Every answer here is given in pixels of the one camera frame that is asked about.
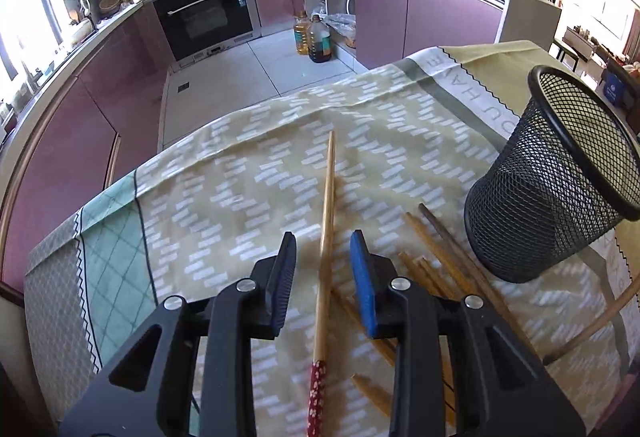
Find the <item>curtain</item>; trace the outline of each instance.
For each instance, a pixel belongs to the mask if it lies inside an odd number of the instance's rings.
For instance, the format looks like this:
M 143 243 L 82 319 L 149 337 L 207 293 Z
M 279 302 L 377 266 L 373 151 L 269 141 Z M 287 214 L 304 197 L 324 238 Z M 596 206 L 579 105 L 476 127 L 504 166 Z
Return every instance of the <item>curtain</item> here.
M 640 10 L 636 9 L 634 20 L 631 23 L 629 38 L 626 40 L 623 54 L 629 56 L 631 62 L 640 62 Z

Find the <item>oven handle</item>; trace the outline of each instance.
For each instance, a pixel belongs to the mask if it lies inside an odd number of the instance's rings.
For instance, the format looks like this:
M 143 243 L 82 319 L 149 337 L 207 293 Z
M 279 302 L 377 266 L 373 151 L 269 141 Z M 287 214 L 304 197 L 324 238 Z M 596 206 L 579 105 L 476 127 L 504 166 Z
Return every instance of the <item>oven handle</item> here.
M 195 2 L 188 3 L 187 5 L 185 5 L 183 7 L 180 7 L 178 9 L 176 9 L 176 10 L 167 11 L 166 15 L 167 16 L 171 16 L 172 14 L 176 14 L 177 12 L 183 11 L 183 10 L 187 9 L 188 7 L 191 7 L 192 5 L 196 5 L 197 3 L 204 2 L 204 1 L 205 0 L 196 0 Z

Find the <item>blue trash bin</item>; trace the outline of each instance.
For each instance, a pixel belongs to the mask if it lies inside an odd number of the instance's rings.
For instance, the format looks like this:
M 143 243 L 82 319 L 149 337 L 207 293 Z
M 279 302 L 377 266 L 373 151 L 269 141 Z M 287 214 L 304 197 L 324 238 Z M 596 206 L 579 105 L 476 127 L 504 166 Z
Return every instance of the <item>blue trash bin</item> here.
M 613 106 L 621 106 L 626 85 L 611 71 L 607 71 L 604 80 L 604 95 Z

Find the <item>tablecloth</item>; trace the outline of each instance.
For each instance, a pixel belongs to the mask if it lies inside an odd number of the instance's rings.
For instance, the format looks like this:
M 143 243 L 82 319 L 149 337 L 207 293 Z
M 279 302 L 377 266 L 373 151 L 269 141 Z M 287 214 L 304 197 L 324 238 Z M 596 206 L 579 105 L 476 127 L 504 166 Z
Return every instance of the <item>tablecloth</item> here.
M 431 48 L 338 83 L 219 118 L 89 202 L 31 253 L 25 303 L 34 365 L 61 419 L 135 327 L 169 295 L 216 295 L 298 241 L 286 324 L 252 341 L 259 435 L 302 435 L 328 133 L 337 136 L 334 288 L 353 293 L 349 237 L 405 268 L 399 251 L 439 262 L 405 224 L 424 202 L 463 247 L 468 190 L 488 170 L 529 100 L 526 76 L 559 66 L 530 42 Z M 601 313 L 640 270 L 637 227 L 621 224 L 538 279 L 491 277 L 542 356 Z M 327 436 L 386 435 L 388 419 L 353 386 L 392 390 L 394 371 L 332 305 Z M 634 299 L 589 341 L 547 367 L 588 429 L 612 400 L 640 341 Z M 199 350 L 194 399 L 200 398 Z M 197 413 L 192 410 L 192 433 Z

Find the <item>screw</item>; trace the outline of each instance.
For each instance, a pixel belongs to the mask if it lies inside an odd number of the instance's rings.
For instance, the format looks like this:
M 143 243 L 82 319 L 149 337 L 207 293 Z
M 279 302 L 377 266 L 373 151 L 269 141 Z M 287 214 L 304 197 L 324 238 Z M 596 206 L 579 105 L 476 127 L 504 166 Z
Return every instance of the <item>screw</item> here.
M 402 276 L 391 280 L 391 288 L 397 291 L 406 291 L 409 287 L 411 287 L 411 282 Z
M 239 292 L 249 292 L 255 289 L 255 282 L 250 278 L 244 278 L 236 284 Z
M 162 302 L 162 305 L 168 311 L 175 311 L 175 309 L 182 307 L 183 303 L 184 300 L 180 298 L 180 296 L 169 296 L 169 298 Z
M 484 305 L 484 302 L 480 296 L 470 294 L 465 298 L 465 305 L 470 309 L 479 309 Z

